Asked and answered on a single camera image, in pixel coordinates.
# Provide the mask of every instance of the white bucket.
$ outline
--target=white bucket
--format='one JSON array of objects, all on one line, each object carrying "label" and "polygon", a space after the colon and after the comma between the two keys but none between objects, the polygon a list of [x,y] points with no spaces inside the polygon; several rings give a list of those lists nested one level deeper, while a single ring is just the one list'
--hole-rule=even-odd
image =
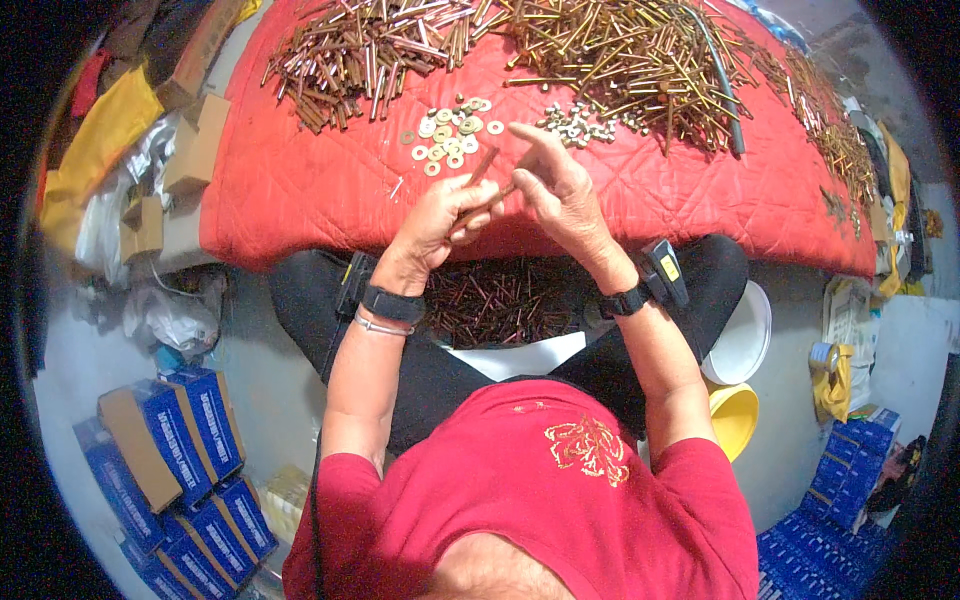
[{"label": "white bucket", "polygon": [[773,312],[767,295],[759,285],[747,281],[743,298],[700,370],[720,385],[743,383],[760,368],[767,355],[772,328]]}]

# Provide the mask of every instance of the wrist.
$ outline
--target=wrist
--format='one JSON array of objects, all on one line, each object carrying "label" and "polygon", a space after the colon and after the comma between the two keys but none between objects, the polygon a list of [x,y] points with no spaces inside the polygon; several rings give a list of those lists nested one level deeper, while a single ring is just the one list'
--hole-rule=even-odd
[{"label": "wrist", "polygon": [[634,261],[612,238],[584,266],[604,296],[632,290],[640,282]]},{"label": "wrist", "polygon": [[370,278],[370,284],[392,294],[415,298],[423,295],[430,271],[415,260],[396,251],[393,246],[380,257]]}]

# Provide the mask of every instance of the person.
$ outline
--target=person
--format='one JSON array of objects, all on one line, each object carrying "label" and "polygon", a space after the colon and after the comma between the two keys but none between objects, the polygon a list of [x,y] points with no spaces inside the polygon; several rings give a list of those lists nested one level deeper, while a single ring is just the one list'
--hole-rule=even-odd
[{"label": "person", "polygon": [[[637,286],[584,167],[548,132],[509,130],[530,143],[513,182],[543,229],[605,296]],[[447,237],[458,215],[497,196],[495,183],[467,179],[429,189],[371,285],[419,296],[451,245],[503,214],[501,200]],[[299,252],[278,265],[277,317],[327,383],[316,487],[283,565],[287,597],[753,600],[755,531],[698,368],[747,262],[715,235],[678,261],[687,308],[670,315],[650,300],[550,376],[499,384],[363,305],[341,327],[333,297],[346,265],[333,257]],[[652,468],[637,455],[637,414]],[[388,449],[398,458],[384,473]]]}]

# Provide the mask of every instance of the bracelet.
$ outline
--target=bracelet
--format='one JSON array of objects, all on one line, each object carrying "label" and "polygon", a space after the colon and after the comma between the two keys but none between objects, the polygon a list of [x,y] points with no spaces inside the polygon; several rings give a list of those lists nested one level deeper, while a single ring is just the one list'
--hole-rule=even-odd
[{"label": "bracelet", "polygon": [[410,327],[409,329],[391,329],[389,327],[384,327],[382,325],[378,325],[376,323],[371,322],[368,319],[364,319],[363,317],[361,317],[359,310],[353,314],[353,320],[359,323],[364,329],[368,331],[376,331],[378,333],[389,333],[390,335],[402,335],[403,337],[412,335],[414,332],[414,329],[416,329],[415,326]]}]

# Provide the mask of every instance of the quilted table cover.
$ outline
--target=quilted table cover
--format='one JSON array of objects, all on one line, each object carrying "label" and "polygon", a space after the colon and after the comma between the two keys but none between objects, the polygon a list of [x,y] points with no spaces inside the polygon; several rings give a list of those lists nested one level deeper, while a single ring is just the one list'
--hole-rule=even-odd
[{"label": "quilted table cover", "polygon": [[[572,93],[555,87],[502,86],[527,71],[504,70],[515,55],[512,42],[487,35],[453,73],[438,70],[426,78],[407,74],[403,95],[390,105],[390,118],[369,123],[367,115],[350,121],[345,132],[320,135],[300,126],[293,102],[277,105],[276,80],[260,87],[269,56],[281,36],[297,24],[294,10],[303,0],[277,0],[264,13],[237,62],[226,97],[232,102],[217,155],[212,183],[202,198],[200,241],[205,251],[254,270],[270,267],[302,249],[327,248],[378,252],[388,245],[424,190],[438,178],[414,161],[414,145],[400,144],[415,131],[429,108],[452,107],[454,96],[492,101],[481,113],[485,122],[532,123],[554,101],[568,106]],[[731,20],[782,59],[783,48],[751,16],[722,5]],[[706,156],[677,143],[670,156],[658,135],[633,134],[624,127],[616,141],[590,142],[570,152],[593,178],[612,234],[636,249],[665,236],[674,244],[707,233],[736,240],[750,257],[797,262],[829,271],[869,276],[875,248],[870,227],[855,239],[849,220],[837,226],[828,216],[820,186],[847,198],[846,187],[830,177],[816,147],[789,107],[777,99],[754,70],[759,87],[744,85],[737,95],[754,115],[743,118],[746,154]],[[369,110],[369,103],[364,103]],[[466,155],[464,166],[445,166],[440,177],[471,172],[491,145],[501,153],[487,177],[501,185],[510,179],[526,144],[508,132],[479,132],[480,151]],[[394,197],[391,192],[403,178]],[[506,216],[453,259],[562,252],[537,226],[520,195],[507,200]]]}]

